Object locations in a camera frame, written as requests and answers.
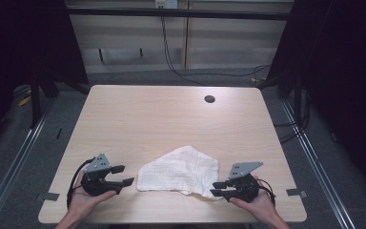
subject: person's left hand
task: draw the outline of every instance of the person's left hand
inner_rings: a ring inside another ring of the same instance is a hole
[[[93,209],[101,202],[116,195],[115,191],[106,192],[100,196],[92,197],[80,187],[83,171],[79,172],[78,179],[73,185],[72,201],[67,214],[61,219],[56,228],[74,228],[83,219],[91,214]]]

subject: horizontal black bar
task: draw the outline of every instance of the horizontal black bar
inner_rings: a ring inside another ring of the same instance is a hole
[[[195,17],[287,21],[294,17],[285,12],[218,11],[218,10],[174,10],[139,8],[93,8],[68,6],[62,8],[16,8],[28,12],[67,13],[74,15],[118,15],[118,16],[155,16],[155,17]]]

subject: wooden tabletop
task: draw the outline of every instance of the wooden tabletop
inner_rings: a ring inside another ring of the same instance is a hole
[[[205,101],[212,95],[214,103]],[[219,179],[228,178],[232,164],[263,161],[253,175],[268,181],[276,208],[286,221],[303,221],[300,197],[288,197],[295,182],[258,89],[177,86],[94,86],[71,136],[39,214],[43,223],[57,223],[67,212],[66,195],[75,170],[104,153],[122,174],[106,180],[135,177],[121,194],[99,204],[86,219],[94,223],[219,223],[255,219],[225,199],[210,201],[178,192],[139,192],[138,170],[182,146],[219,161]]]

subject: hand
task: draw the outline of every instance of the hand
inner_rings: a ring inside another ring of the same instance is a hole
[[[75,228],[83,219],[91,214],[93,209],[101,202],[115,196],[115,191],[106,192],[100,196],[92,197],[85,190],[80,187],[83,172],[80,171],[78,179],[76,180],[73,188],[77,187],[73,191],[72,201],[67,214],[61,219],[56,229],[70,229]]]
[[[267,224],[270,228],[290,228],[275,210],[275,206],[272,204],[272,201],[270,200],[269,194],[266,192],[266,190],[260,189],[258,196],[250,203],[245,202],[240,198],[230,198],[230,202],[239,208],[247,210],[257,220]]]

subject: white cloth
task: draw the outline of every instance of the white cloth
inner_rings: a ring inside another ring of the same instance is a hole
[[[177,190],[184,195],[197,193],[220,199],[210,192],[216,181],[218,160],[192,146],[183,146],[141,167],[136,187],[139,191]]]

